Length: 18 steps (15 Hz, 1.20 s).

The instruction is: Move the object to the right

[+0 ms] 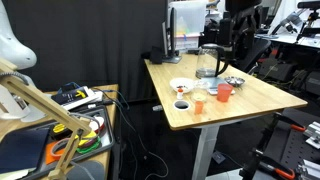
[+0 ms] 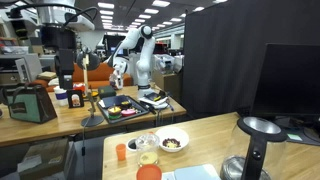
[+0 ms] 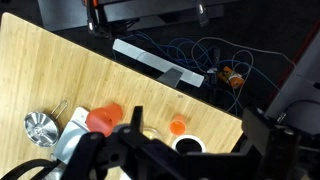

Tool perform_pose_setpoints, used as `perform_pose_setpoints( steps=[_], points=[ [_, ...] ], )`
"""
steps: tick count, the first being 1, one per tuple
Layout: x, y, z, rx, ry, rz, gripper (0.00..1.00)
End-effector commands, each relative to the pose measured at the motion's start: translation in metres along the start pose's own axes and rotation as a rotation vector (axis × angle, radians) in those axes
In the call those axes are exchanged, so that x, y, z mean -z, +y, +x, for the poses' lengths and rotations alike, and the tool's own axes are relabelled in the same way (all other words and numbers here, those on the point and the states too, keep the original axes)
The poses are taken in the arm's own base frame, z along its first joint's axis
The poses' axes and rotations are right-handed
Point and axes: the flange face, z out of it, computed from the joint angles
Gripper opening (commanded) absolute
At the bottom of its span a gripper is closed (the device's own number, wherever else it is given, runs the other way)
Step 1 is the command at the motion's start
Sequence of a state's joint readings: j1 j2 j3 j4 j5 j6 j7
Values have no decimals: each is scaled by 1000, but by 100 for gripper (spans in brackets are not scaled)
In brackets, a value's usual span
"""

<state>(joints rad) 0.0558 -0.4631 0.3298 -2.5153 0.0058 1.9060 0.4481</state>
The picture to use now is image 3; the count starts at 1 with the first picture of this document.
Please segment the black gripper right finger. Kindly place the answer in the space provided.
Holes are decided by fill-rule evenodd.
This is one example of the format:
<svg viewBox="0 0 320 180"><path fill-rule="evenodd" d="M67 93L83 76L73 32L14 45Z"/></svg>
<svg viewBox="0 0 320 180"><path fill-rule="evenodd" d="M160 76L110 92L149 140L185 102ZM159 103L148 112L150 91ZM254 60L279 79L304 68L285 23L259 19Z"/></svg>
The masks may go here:
<svg viewBox="0 0 320 180"><path fill-rule="evenodd" d="M288 180L300 136L288 127L268 122L251 108L243 111L242 130L261 155L257 178Z"/></svg>

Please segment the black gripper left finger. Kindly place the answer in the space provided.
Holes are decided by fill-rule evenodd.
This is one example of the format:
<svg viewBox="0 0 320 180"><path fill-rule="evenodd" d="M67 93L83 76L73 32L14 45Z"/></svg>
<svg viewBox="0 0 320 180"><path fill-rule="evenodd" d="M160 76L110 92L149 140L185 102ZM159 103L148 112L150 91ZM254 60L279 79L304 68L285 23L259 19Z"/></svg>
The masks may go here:
<svg viewBox="0 0 320 180"><path fill-rule="evenodd" d="M108 137L100 132L84 134L61 180L104 180L108 170L120 167L132 180L142 173L134 148L141 136L143 107L136 106L129 124L118 125Z"/></svg>

